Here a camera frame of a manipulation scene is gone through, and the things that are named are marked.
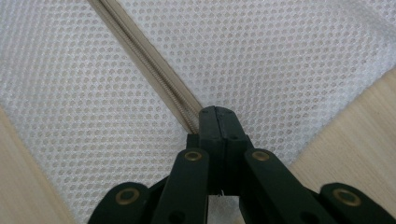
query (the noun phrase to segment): wooden surface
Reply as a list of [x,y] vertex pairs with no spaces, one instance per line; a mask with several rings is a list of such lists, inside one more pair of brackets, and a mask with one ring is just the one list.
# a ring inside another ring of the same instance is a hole
[[[396,70],[343,111],[290,167],[315,191],[354,186],[396,217]],[[0,223],[73,223],[0,108]]]
[[73,223],[0,108],[0,223]]

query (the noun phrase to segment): brass screw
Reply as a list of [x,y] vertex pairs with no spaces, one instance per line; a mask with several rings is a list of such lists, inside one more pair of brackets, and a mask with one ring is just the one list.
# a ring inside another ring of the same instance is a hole
[[255,151],[251,156],[258,161],[268,161],[270,159],[270,155],[262,151]]
[[197,151],[190,151],[184,155],[184,158],[188,161],[198,161],[202,158],[202,155]]
[[361,205],[361,198],[347,189],[335,189],[332,191],[332,195],[346,205],[353,207]]
[[119,205],[127,205],[134,203],[139,198],[139,190],[134,188],[128,188],[120,190],[116,195],[116,202]]

